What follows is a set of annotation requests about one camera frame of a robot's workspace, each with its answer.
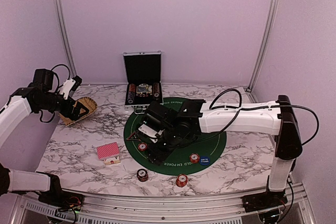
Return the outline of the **red 5 chips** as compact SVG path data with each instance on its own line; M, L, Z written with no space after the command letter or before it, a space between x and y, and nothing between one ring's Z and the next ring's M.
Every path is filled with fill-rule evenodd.
M196 164L196 163L198 163L199 160L200 160L200 156L199 156L198 154L196 154L196 153L192 153L192 154L190 155L190 162L191 162L192 164Z
M138 150L139 150L139 151L145 151L145 150L147 149L147 147L148 147L148 146L147 146L146 143L143 143L143 142L142 142L142 143L139 143L139 144L138 144Z

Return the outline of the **black triangular all-in button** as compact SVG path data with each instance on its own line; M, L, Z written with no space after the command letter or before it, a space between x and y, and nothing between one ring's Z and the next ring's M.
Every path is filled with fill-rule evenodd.
M140 141L136 132L133 132L128 138L127 141Z

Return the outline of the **red 5 chip stack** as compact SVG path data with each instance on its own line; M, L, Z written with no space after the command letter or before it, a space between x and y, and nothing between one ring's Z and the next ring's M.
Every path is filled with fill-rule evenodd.
M180 174L177 176L175 183L178 187L184 187L186 186L187 182L188 182L188 177L185 174Z

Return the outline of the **blue small blind button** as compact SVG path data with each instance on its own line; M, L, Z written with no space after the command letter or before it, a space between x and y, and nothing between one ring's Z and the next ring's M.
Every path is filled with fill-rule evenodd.
M210 165L211 160L208 156L201 156L198 162L202 166L208 166Z

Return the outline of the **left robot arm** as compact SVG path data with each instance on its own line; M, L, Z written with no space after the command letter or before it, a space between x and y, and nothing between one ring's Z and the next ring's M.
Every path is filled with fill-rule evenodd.
M70 93L81 85L79 76L68 78L58 84L53 91L53 80L57 74L48 69L35 70L33 81L25 88L18 88L10 95L1 109L1 143L4 144L22 120L32 113L48 111L52 114L77 121L89 114L89 109L75 101ZM1 194L38 191L54 205L66 202L66 193L62 190L60 179L56 175L38 172L25 172L1 167Z

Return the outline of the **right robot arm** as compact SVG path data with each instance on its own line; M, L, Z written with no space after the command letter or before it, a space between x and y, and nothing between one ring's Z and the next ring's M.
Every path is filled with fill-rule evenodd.
M187 99L179 110L152 102L136 133L148 137L149 159L161 164L170 154L201 134L257 132L275 139L275 156L267 190L260 203L271 207L284 192L294 160L302 153L301 137L289 98L280 95L266 103L222 103Z

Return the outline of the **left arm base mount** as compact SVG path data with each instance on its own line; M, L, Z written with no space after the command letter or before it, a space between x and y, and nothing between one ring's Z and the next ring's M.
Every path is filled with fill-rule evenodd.
M57 207L59 211L72 211L81 209L84 195L68 191L63 191L60 195L51 192L42 192L38 196L38 200Z

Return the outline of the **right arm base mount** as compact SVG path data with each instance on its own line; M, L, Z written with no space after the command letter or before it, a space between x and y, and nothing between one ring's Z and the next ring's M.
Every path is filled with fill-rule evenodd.
M242 197L245 212L253 212L277 207L288 202L284 194L260 193Z

